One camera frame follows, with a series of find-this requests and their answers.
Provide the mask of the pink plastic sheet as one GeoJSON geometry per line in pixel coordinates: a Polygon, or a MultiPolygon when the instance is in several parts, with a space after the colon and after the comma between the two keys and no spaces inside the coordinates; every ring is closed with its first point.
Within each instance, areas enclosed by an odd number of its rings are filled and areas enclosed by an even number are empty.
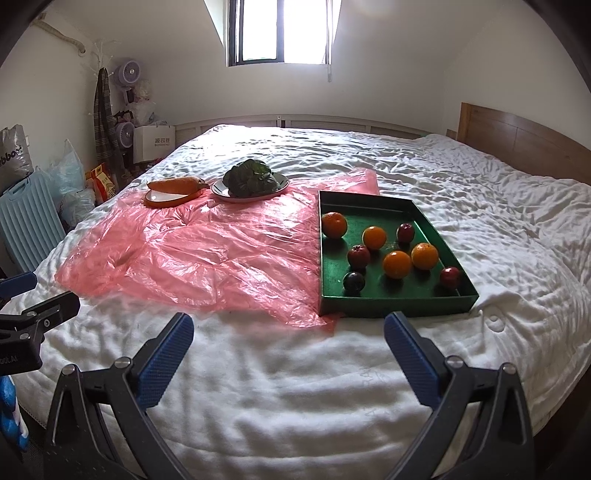
{"type": "Polygon", "coordinates": [[[86,298],[121,293],[200,313],[253,311],[295,328],[332,330],[320,310],[318,193],[379,194],[368,169],[295,180],[270,200],[232,204],[204,193],[152,209],[121,195],[55,279],[86,298]]]}

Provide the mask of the light blue folding board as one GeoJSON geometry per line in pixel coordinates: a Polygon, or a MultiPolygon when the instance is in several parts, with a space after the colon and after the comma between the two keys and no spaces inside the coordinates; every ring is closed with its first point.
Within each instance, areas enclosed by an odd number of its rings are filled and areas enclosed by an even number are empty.
{"type": "Polygon", "coordinates": [[[1,238],[22,272],[33,272],[64,239],[48,175],[34,171],[1,196],[1,238]]]}

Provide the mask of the plaid garment on rack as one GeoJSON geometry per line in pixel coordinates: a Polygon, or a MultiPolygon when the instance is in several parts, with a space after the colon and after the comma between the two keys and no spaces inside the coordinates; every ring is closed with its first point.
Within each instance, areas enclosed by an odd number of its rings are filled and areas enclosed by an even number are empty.
{"type": "Polygon", "coordinates": [[[96,157],[99,164],[105,163],[117,190],[127,186],[130,174],[125,168],[116,136],[115,119],[111,110],[108,71],[101,67],[93,99],[93,127],[96,157]]]}

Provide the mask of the large textured orange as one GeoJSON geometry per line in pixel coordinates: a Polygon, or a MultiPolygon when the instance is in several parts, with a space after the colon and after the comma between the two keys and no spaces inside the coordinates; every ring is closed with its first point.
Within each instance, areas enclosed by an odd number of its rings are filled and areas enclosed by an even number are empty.
{"type": "Polygon", "coordinates": [[[339,239],[348,231],[346,217],[339,212],[329,212],[322,215],[322,234],[329,239],[339,239]]]}

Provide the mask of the white paper shopping bag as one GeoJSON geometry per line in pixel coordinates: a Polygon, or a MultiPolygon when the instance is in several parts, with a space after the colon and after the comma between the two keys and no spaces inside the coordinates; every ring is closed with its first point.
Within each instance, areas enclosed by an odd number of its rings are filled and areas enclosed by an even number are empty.
{"type": "Polygon", "coordinates": [[[133,163],[140,164],[166,158],[176,144],[174,126],[147,125],[133,133],[133,163]]]}

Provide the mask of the red apple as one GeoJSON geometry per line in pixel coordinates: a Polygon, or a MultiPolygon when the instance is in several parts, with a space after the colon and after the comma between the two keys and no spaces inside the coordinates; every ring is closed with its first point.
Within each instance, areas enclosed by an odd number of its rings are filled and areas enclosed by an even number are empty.
{"type": "Polygon", "coordinates": [[[416,230],[413,223],[402,223],[397,229],[397,241],[410,244],[415,238],[416,230]]]}
{"type": "Polygon", "coordinates": [[[457,267],[446,267],[441,270],[439,283],[449,290],[456,290],[462,280],[462,271],[457,267]]]}
{"type": "Polygon", "coordinates": [[[352,269],[365,269],[370,263],[370,251],[365,245],[354,245],[349,249],[346,258],[352,269]]]}

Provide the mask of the purple fan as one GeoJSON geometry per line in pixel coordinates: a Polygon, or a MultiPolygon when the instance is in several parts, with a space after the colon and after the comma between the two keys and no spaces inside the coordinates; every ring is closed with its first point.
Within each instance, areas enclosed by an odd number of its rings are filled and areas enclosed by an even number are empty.
{"type": "Polygon", "coordinates": [[[131,121],[118,122],[115,127],[116,140],[119,147],[129,149],[133,146],[134,125],[131,121]]]}
{"type": "Polygon", "coordinates": [[[134,86],[141,78],[141,68],[136,60],[127,60],[116,67],[113,73],[115,83],[122,88],[134,86]]]}

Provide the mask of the grey white plate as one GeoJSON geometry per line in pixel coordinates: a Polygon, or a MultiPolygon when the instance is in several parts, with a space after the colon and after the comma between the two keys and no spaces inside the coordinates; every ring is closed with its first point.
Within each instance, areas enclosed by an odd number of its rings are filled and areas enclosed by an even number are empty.
{"type": "Polygon", "coordinates": [[[249,203],[267,200],[287,190],[290,180],[280,173],[226,173],[211,186],[212,195],[230,203],[249,203]]]}

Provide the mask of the red yellow snack package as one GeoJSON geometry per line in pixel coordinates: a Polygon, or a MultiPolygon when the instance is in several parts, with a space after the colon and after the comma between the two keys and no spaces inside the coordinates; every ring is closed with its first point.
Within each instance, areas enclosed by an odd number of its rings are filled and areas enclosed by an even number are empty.
{"type": "Polygon", "coordinates": [[[100,205],[113,198],[116,193],[116,186],[112,181],[107,165],[101,163],[85,173],[87,184],[93,189],[95,203],[100,205]]]}

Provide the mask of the lower purple fan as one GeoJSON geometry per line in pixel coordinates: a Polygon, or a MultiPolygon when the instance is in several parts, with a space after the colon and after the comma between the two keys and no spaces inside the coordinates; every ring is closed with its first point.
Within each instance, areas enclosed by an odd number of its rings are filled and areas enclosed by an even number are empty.
{"type": "Polygon", "coordinates": [[[116,140],[119,147],[129,149],[133,146],[134,125],[131,121],[118,122],[115,127],[116,140]]]}

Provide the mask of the upper purple fan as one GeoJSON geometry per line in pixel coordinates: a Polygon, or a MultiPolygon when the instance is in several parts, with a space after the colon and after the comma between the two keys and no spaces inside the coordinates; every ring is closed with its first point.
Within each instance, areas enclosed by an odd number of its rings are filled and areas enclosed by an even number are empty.
{"type": "Polygon", "coordinates": [[[115,83],[122,88],[134,86],[141,78],[141,68],[136,60],[127,60],[116,67],[113,73],[115,83]]]}

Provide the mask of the window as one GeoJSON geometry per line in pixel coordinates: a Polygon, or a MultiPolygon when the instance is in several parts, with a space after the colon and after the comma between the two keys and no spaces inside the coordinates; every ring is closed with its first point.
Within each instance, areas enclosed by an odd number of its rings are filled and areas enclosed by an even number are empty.
{"type": "Polygon", "coordinates": [[[331,0],[229,1],[226,64],[331,66],[341,7],[331,0]]]}

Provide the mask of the dark green leafy vegetable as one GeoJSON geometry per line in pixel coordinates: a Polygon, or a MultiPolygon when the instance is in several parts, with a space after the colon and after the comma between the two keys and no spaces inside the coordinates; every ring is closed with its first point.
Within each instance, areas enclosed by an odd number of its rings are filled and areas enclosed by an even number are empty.
{"type": "Polygon", "coordinates": [[[279,183],[270,167],[254,159],[233,166],[224,174],[222,183],[236,198],[259,197],[279,190],[279,183]]]}

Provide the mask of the white bed quilt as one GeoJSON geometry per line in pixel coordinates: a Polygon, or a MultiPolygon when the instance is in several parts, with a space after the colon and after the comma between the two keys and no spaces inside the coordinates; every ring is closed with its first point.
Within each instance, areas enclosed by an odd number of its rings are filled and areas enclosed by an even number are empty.
{"type": "Polygon", "coordinates": [[[218,126],[94,209],[36,269],[17,313],[70,290],[78,315],[51,331],[42,367],[14,379],[45,421],[62,367],[135,353],[179,311],[192,344],[150,416],[202,479],[381,479],[426,422],[384,339],[375,300],[407,298],[417,329],[475,367],[514,364],[540,432],[590,365],[590,188],[534,176],[440,135],[218,126]],[[406,207],[389,209],[391,200],[406,207]],[[437,271],[368,269],[360,317],[341,296],[346,253],[370,226],[396,247],[417,208],[476,296],[440,308],[437,271]]]}

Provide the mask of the translucent plastic bag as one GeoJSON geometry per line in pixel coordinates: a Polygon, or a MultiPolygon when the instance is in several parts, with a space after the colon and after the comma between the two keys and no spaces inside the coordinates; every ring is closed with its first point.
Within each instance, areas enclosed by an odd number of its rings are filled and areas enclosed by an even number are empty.
{"type": "Polygon", "coordinates": [[[87,184],[84,167],[69,139],[64,141],[63,155],[50,163],[47,173],[58,214],[74,228],[95,208],[95,193],[87,184]]]}

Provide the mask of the large orange carrot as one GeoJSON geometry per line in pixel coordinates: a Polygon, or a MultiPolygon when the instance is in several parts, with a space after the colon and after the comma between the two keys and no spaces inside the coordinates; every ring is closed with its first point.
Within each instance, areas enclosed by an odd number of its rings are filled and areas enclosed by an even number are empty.
{"type": "Polygon", "coordinates": [[[147,186],[152,191],[180,195],[191,195],[209,188],[209,185],[198,177],[179,177],[151,181],[147,186]]]}

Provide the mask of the orange rimmed plate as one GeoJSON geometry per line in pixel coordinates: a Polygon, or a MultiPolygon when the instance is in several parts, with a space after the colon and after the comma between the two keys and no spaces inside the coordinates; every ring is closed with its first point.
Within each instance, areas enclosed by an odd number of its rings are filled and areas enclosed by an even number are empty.
{"type": "Polygon", "coordinates": [[[172,208],[197,199],[204,191],[198,190],[189,194],[167,193],[148,190],[144,195],[143,204],[151,209],[172,208]]]}

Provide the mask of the green tray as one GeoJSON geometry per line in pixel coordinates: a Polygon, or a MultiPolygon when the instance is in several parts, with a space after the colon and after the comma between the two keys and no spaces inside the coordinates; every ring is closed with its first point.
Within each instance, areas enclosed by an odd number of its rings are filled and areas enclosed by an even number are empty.
{"type": "Polygon", "coordinates": [[[412,201],[322,191],[318,218],[322,315],[429,317],[475,305],[476,288],[412,201]]]}

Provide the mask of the grey printed bag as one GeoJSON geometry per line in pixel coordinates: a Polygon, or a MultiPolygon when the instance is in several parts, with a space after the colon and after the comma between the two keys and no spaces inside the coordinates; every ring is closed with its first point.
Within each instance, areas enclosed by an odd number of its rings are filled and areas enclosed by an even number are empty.
{"type": "Polygon", "coordinates": [[[0,141],[0,191],[4,193],[33,173],[24,128],[15,124],[1,130],[0,141]]]}

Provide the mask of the wooden headboard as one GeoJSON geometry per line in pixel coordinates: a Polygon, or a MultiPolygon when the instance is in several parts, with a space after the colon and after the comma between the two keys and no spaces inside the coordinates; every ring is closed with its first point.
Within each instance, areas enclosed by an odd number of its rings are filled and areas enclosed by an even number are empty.
{"type": "Polygon", "coordinates": [[[529,119],[462,103],[458,127],[446,135],[524,173],[591,182],[591,151],[529,119]]]}

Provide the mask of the dark purple plum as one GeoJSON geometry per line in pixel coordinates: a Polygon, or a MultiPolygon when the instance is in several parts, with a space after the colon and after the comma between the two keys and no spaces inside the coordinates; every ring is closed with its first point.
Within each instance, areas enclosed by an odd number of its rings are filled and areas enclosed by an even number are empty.
{"type": "Polygon", "coordinates": [[[342,278],[342,288],[344,288],[346,295],[360,295],[365,287],[366,278],[360,272],[352,271],[346,273],[342,278]]]}

